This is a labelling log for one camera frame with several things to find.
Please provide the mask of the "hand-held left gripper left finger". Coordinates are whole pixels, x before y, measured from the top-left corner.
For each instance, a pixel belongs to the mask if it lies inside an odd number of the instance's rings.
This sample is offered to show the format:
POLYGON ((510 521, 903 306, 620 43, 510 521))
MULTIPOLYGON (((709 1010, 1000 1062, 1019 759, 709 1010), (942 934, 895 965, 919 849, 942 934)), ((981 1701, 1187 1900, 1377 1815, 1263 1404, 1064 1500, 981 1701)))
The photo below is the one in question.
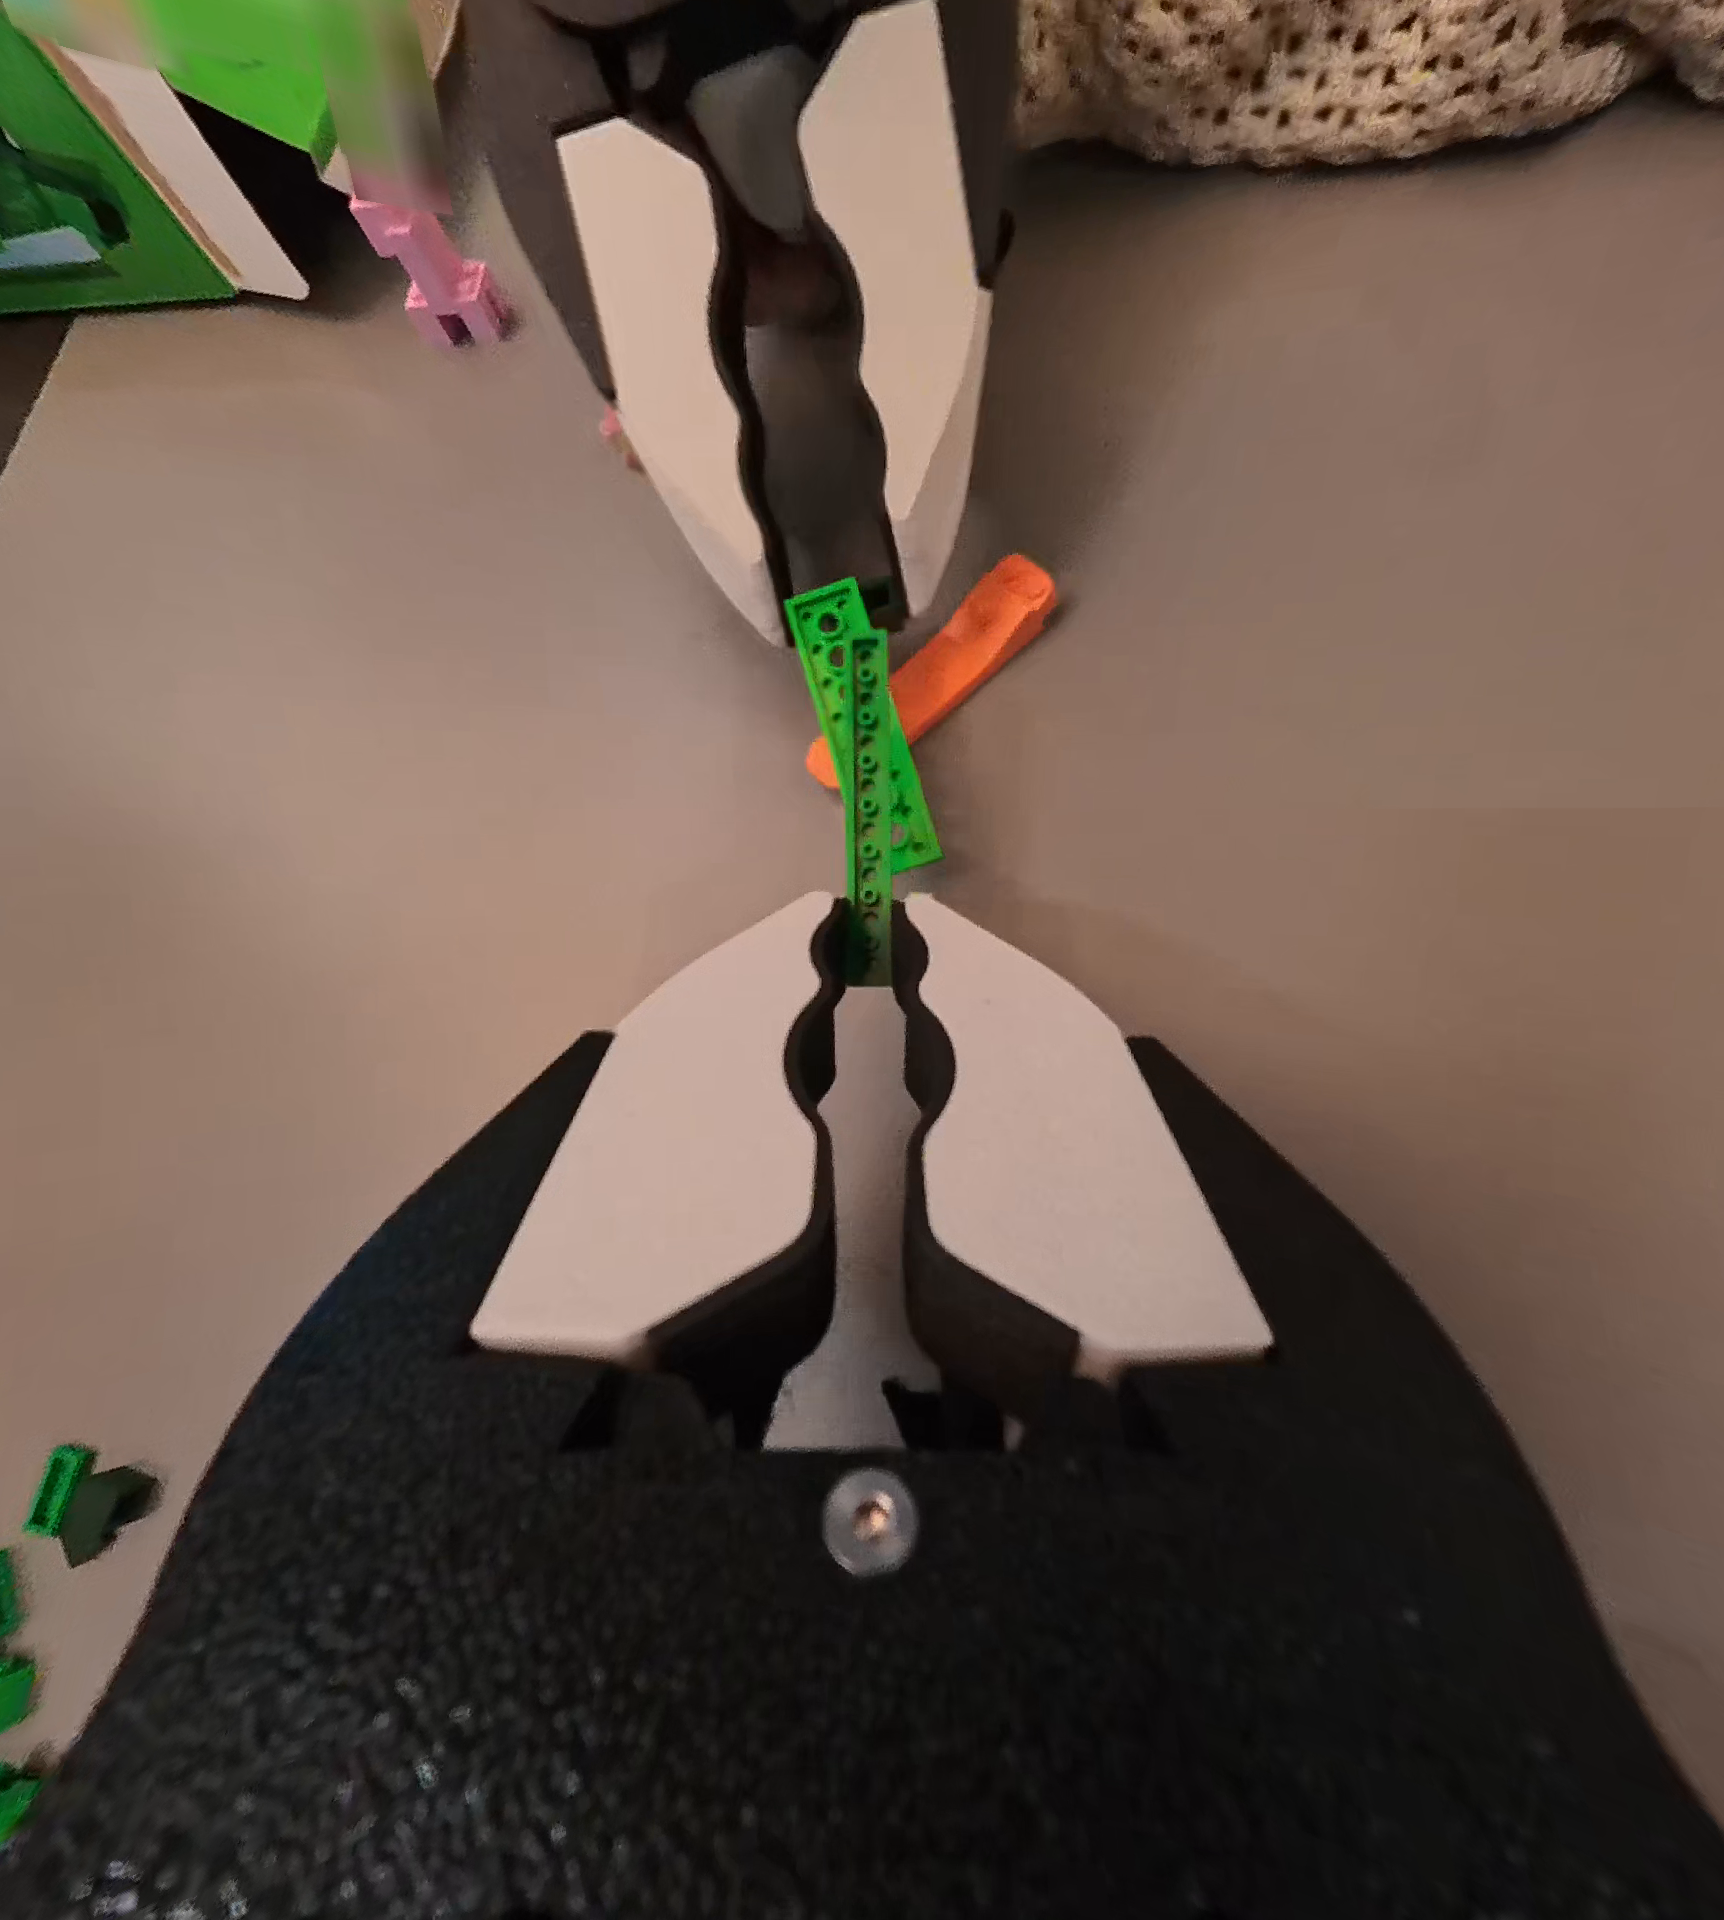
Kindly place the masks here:
POLYGON ((769 1410, 834 1313, 844 907, 811 889, 610 1032, 470 1334, 769 1410))

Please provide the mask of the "green cardboard lego box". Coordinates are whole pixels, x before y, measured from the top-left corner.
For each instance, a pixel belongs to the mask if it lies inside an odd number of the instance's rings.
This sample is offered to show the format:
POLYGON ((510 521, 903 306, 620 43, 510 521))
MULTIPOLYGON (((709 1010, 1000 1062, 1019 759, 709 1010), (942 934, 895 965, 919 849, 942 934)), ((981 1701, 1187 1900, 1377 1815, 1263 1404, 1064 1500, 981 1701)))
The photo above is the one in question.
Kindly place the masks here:
POLYGON ((208 136, 301 186, 426 205, 456 4, 0 4, 0 317, 304 301, 308 282, 208 136))

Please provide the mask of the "wide green lego plate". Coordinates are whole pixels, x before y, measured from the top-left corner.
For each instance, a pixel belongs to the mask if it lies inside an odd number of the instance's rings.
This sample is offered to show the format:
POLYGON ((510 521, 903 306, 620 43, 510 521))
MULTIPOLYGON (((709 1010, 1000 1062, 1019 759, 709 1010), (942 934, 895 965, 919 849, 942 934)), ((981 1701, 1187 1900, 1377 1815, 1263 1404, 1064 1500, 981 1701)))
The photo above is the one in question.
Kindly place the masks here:
MULTIPOLYGON (((834 747, 850 740, 850 712, 845 699, 844 668, 835 663, 844 642, 865 629, 877 639, 885 631, 870 620, 856 578, 801 592, 783 604, 787 629, 806 671, 806 684, 816 710, 819 736, 812 743, 821 755, 812 757, 812 770, 835 780, 835 794, 848 797, 848 786, 835 770, 834 747)), ((917 759, 898 706, 877 732, 877 743, 885 747, 887 783, 887 843, 895 874, 937 867, 944 860, 940 831, 931 817, 917 759)))

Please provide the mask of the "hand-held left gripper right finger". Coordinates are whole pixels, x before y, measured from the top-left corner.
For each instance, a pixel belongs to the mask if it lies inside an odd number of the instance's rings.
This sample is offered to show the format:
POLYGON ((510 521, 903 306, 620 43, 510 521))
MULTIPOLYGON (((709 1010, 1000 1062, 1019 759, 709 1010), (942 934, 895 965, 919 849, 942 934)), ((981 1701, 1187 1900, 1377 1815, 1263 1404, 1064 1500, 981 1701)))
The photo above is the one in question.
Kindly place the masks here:
POLYGON ((1112 1384, 1275 1334, 1123 1028, 934 894, 898 927, 908 1320, 968 1387, 1112 1384))

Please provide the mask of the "narrow green lego plate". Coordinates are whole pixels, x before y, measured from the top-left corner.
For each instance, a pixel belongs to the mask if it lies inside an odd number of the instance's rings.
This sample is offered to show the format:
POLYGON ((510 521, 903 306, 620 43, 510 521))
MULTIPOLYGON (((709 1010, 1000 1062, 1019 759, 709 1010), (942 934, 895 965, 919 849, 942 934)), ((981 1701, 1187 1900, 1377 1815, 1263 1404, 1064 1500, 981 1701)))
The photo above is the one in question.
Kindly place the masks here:
POLYGON ((834 747, 845 804, 853 986, 885 989, 892 983, 892 829, 887 649, 885 636, 863 624, 840 646, 840 738, 834 747))

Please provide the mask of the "orange brick separator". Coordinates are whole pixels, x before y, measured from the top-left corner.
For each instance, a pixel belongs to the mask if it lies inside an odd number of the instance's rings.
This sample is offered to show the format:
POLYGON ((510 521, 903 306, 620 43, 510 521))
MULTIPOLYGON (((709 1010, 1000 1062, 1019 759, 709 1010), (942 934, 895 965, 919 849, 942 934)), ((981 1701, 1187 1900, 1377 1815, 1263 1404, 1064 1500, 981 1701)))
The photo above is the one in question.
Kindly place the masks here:
MULTIPOLYGON (((992 681, 1040 636, 1056 605, 1056 584, 1040 564, 1012 553, 989 568, 936 635, 887 680, 909 746, 963 708, 983 684, 992 681)), ((821 755, 812 743, 806 752, 806 770, 826 790, 835 790, 829 773, 812 770, 812 757, 821 755)))

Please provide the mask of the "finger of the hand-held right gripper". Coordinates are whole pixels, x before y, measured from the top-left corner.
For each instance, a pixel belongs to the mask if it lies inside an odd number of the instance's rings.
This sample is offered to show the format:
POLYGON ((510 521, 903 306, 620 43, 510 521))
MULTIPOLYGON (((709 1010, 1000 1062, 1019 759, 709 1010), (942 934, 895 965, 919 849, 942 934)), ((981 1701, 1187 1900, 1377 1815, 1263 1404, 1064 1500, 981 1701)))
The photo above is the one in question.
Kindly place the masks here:
POLYGON ((609 115, 558 133, 557 154, 620 432, 715 588, 783 646, 769 543, 744 478, 747 417, 715 324, 723 205, 767 226, 803 213, 799 135, 783 109, 721 94, 698 149, 609 115))
POLYGON ((908 611, 942 586, 970 489, 992 293, 981 287, 940 7, 860 12, 799 120, 806 181, 850 262, 860 381, 908 611))

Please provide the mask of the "pink lego pig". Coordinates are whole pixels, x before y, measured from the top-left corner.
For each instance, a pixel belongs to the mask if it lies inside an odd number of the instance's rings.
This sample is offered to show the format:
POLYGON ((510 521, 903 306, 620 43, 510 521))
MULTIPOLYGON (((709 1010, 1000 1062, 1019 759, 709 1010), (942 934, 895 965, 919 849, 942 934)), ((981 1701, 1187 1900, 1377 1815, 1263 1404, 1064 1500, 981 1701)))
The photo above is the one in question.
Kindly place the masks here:
POLYGON ((370 251, 404 274, 403 309, 433 345, 491 345, 510 337, 513 311, 491 268, 456 251, 439 213, 426 205, 349 195, 349 213, 370 251))

